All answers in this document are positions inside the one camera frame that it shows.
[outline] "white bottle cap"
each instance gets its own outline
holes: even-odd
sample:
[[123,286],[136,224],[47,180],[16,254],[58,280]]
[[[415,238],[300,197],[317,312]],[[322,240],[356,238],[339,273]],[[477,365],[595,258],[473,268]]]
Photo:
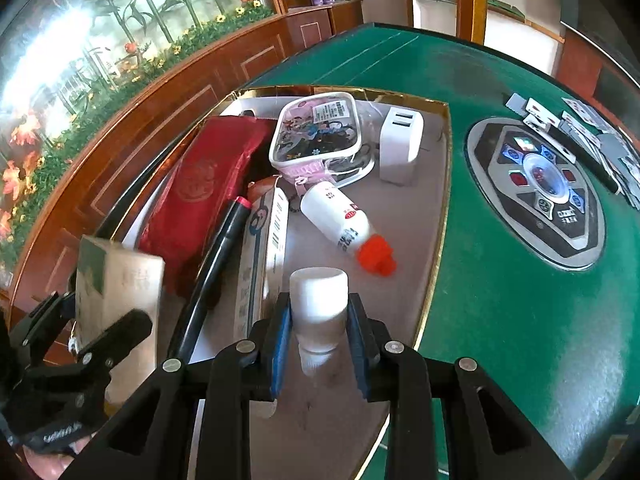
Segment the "white bottle cap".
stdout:
[[310,267],[291,275],[293,331],[306,375],[312,375],[329,360],[322,354],[339,345],[346,327],[348,294],[348,278],[343,270]]

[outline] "wooden cabinet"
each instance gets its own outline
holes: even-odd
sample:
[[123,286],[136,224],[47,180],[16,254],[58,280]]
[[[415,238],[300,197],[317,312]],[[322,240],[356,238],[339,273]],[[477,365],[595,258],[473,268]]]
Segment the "wooden cabinet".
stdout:
[[[82,150],[49,197],[15,269],[11,305],[30,312],[52,291],[66,290],[81,236],[96,230],[129,184],[172,139],[265,70],[332,37],[336,28],[341,32],[361,23],[360,4],[352,0],[292,9],[267,18],[193,54],[132,99]],[[340,9],[338,18],[335,9]],[[190,140],[176,147],[154,176],[156,183]]]
[[305,50],[316,43],[332,37],[332,28],[327,9],[315,10],[307,7],[302,12],[295,12],[287,20],[291,41],[296,51]]

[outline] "white bottle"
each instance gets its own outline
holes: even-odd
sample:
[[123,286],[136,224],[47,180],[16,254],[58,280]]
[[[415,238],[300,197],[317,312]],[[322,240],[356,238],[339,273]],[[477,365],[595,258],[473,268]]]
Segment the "white bottle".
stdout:
[[393,249],[376,233],[367,215],[330,182],[319,182],[302,197],[300,210],[320,232],[369,272],[396,270]]
[[346,328],[348,295],[348,279],[343,270],[309,267],[291,275],[293,332],[306,376],[326,376],[335,371],[336,350]]

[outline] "white box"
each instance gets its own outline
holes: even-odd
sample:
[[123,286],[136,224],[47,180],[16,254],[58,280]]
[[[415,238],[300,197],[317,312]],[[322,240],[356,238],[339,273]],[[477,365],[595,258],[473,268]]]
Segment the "white box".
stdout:
[[246,339],[269,317],[282,288],[289,200],[277,184],[256,200],[244,228],[238,272],[234,339]]
[[80,348],[133,309],[151,318],[151,335],[113,370],[105,400],[123,404],[156,369],[158,305],[164,260],[120,243],[82,236],[76,277],[76,330]]

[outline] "red fabric bag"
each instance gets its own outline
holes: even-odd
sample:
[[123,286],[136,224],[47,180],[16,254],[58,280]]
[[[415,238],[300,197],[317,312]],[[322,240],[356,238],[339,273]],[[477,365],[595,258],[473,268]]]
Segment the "red fabric bag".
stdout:
[[268,149],[275,129],[270,119],[212,117],[178,162],[138,243],[164,259],[168,292],[189,297],[210,233],[229,199],[244,195],[251,156],[262,144]]

